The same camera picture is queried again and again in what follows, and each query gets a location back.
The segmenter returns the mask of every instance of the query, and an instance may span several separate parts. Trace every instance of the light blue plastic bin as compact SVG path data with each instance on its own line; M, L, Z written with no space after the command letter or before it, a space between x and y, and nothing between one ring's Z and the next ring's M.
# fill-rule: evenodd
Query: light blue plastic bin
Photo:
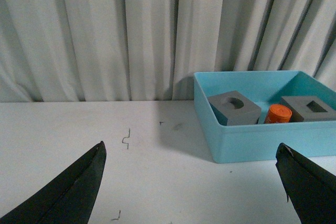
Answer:
M198 72L195 109L216 163L275 159L281 142L302 155L336 155L336 121L263 124L284 95L316 95L336 109L336 93L301 71ZM261 107L256 125L220 125L207 97L237 90Z

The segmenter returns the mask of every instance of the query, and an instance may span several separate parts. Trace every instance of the orange cylinder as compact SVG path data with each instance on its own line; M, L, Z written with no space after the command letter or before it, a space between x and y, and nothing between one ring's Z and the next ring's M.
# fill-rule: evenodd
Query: orange cylinder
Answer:
M288 123L292 111L281 104L273 104L269 107L264 123Z

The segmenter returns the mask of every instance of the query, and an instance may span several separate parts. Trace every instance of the white curtain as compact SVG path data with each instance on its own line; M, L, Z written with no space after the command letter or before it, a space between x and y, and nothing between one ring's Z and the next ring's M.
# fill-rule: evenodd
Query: white curtain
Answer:
M0 0L0 101L193 98L197 71L336 90L336 0Z

